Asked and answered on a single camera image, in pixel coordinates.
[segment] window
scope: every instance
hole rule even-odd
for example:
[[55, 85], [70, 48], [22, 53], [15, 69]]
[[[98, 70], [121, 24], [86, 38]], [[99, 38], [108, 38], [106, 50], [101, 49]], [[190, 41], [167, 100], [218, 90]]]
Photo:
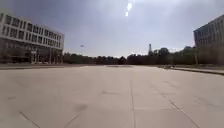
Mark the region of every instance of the window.
[[11, 21], [12, 21], [12, 17], [11, 17], [11, 16], [6, 15], [6, 18], [5, 18], [5, 24], [10, 25], [10, 24], [11, 24]]
[[44, 33], [44, 29], [42, 28], [42, 29], [41, 29], [41, 35], [43, 35], [43, 33]]
[[26, 28], [26, 22], [23, 22], [23, 29]]
[[38, 37], [38, 43], [42, 44], [42, 37], [41, 36]]
[[19, 28], [22, 28], [23, 27], [23, 21], [20, 21], [20, 26]]
[[24, 32], [23, 31], [19, 31], [19, 39], [23, 40], [24, 37]]
[[29, 34], [28, 34], [28, 32], [26, 33], [26, 40], [28, 40], [28, 37], [29, 37]]
[[48, 30], [45, 30], [45, 31], [44, 31], [44, 35], [45, 35], [45, 36], [48, 36]]
[[2, 22], [3, 16], [4, 16], [3, 13], [1, 13], [0, 14], [0, 22]]
[[32, 32], [32, 27], [33, 27], [33, 25], [30, 24], [30, 23], [28, 23], [27, 30], [30, 31], [30, 32]]
[[39, 28], [39, 32], [38, 33], [41, 34], [41, 31], [42, 31], [42, 28]]
[[9, 27], [6, 28], [6, 33], [5, 33], [5, 35], [6, 35], [6, 36], [9, 36]]
[[13, 18], [12, 26], [14, 26], [14, 27], [19, 27], [19, 19], [17, 19], [17, 18]]
[[11, 28], [10, 37], [16, 38], [17, 36], [17, 30], [14, 28]]
[[37, 42], [37, 36], [36, 35], [32, 35], [32, 42]]
[[29, 39], [28, 39], [29, 41], [31, 41], [31, 34], [29, 33]]
[[33, 26], [33, 32], [38, 33], [38, 27], [37, 26]]
[[4, 26], [2, 29], [2, 35], [5, 35], [5, 30], [6, 30], [6, 27]]

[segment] road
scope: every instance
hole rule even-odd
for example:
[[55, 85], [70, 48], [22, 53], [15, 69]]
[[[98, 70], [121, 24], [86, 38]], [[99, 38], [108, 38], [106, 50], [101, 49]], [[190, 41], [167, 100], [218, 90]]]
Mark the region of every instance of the road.
[[0, 128], [223, 128], [224, 77], [154, 67], [0, 71]]

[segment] pavement tile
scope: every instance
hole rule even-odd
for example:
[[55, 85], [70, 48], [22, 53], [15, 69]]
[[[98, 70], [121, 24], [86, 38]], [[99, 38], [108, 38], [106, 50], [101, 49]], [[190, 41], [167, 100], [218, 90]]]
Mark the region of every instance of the pavement tile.
[[81, 113], [67, 128], [134, 128], [133, 112], [92, 107]]
[[135, 109], [161, 110], [172, 109], [174, 106], [161, 94], [135, 94]]
[[136, 110], [136, 128], [197, 128], [182, 112]]
[[200, 128], [223, 128], [224, 109], [212, 106], [200, 108], [183, 108], [182, 111], [188, 115]]

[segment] building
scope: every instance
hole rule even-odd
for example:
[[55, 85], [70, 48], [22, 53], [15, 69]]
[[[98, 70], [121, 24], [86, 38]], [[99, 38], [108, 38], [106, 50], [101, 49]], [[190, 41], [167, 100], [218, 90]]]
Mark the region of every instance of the building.
[[199, 63], [224, 64], [224, 15], [194, 31]]
[[0, 63], [62, 63], [64, 34], [0, 13]]

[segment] white building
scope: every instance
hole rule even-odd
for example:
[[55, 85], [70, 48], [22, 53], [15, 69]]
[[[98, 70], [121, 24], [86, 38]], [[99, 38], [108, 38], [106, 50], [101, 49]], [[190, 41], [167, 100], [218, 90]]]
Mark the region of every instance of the white building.
[[0, 13], [0, 39], [0, 60], [62, 62], [64, 34], [49, 27]]

